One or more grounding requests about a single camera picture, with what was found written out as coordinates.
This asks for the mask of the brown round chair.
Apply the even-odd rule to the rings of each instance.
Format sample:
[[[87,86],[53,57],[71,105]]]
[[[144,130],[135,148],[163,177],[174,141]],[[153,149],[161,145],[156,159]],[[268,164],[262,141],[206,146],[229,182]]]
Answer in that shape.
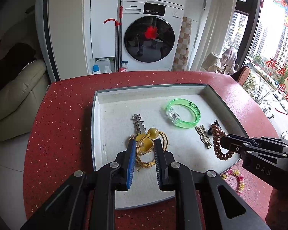
[[[237,72],[231,75],[231,77],[241,86],[247,81],[250,75],[250,68],[248,66],[241,67]]]

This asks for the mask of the checkered rolled mat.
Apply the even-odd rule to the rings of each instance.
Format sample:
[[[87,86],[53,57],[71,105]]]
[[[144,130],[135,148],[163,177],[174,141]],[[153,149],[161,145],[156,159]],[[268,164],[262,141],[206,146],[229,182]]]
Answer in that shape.
[[[175,58],[173,62],[173,71],[186,71],[188,64],[190,38],[191,38],[192,20],[188,17],[183,17],[181,30],[178,38]]]

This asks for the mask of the pink white towel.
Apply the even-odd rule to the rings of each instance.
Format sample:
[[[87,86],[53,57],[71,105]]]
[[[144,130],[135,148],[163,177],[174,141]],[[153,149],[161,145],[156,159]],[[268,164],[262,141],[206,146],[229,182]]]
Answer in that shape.
[[[235,65],[237,59],[237,50],[233,47],[228,48],[220,58],[221,67],[227,74],[236,72]]]

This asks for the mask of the black claw hair clip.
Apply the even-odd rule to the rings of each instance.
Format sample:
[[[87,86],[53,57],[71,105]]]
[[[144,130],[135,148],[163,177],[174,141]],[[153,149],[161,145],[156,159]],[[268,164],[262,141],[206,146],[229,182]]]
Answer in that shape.
[[[213,124],[210,126],[210,129],[208,130],[208,135],[214,136],[215,134],[218,134],[221,130],[219,122],[215,120]]]

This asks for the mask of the green translucent bangle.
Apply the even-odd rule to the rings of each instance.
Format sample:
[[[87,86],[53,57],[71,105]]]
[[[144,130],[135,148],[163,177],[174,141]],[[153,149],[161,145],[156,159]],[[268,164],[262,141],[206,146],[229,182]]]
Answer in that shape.
[[[171,100],[165,113],[176,127],[184,129],[197,126],[201,119],[199,108],[193,102],[182,98]]]

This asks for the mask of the gold bobby pins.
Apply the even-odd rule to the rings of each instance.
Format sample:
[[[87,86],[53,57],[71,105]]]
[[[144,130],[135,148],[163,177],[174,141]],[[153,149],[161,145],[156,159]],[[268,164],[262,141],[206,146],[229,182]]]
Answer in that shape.
[[[210,138],[208,136],[208,133],[206,132],[206,129],[203,125],[195,126],[194,127],[196,132],[200,135],[201,141],[204,143],[205,147],[207,149],[211,149],[212,144],[210,142]]]

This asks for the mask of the white detergent bottle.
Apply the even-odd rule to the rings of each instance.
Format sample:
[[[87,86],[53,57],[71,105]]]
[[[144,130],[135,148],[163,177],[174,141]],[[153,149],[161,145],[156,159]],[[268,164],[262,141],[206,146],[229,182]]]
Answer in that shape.
[[[92,68],[92,74],[112,73],[111,62],[109,58],[100,58],[95,61]]]

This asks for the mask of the red handled mop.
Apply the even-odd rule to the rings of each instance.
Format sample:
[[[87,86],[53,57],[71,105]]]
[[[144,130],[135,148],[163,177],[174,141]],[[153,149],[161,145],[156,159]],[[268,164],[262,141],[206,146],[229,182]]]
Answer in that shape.
[[[114,72],[121,71],[121,61],[122,61],[122,17],[123,17],[123,6],[120,6],[118,9],[118,19],[109,18],[103,21],[103,23],[107,23],[109,21],[114,21],[115,23],[115,64],[114,64]]]

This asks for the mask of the cream leather sofa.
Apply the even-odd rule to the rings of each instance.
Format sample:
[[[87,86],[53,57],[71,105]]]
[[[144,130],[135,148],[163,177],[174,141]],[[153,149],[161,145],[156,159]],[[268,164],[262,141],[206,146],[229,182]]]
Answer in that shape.
[[[0,141],[31,131],[48,85],[44,61],[35,60],[0,90]]]

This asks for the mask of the white washing machine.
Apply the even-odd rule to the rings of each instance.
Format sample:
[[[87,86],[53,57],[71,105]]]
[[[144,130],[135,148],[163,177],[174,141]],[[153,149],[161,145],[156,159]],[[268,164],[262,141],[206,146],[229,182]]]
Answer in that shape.
[[[122,0],[124,71],[171,71],[184,7],[158,0]]]

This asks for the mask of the grey jewelry tray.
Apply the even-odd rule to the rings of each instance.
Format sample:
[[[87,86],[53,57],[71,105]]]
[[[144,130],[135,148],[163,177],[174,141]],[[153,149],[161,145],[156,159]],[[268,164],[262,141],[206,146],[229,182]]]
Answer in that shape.
[[[163,146],[174,155],[177,162],[199,172],[214,170],[221,173],[238,160],[233,155],[228,160],[216,157],[213,148],[207,149],[195,128],[179,128],[167,117],[167,104],[177,98],[193,102],[201,111],[198,126],[206,130],[215,120],[224,133],[246,136],[243,126],[225,101],[210,85],[178,84],[137,86],[97,91],[94,95],[91,140],[93,167],[114,161],[119,152],[125,151],[131,136],[141,141],[139,157],[141,166],[134,169],[131,188],[117,192],[116,209],[131,209],[162,202],[174,197],[173,192],[162,192],[156,178],[152,141],[160,139]],[[136,133],[132,116],[139,114],[146,134]]]

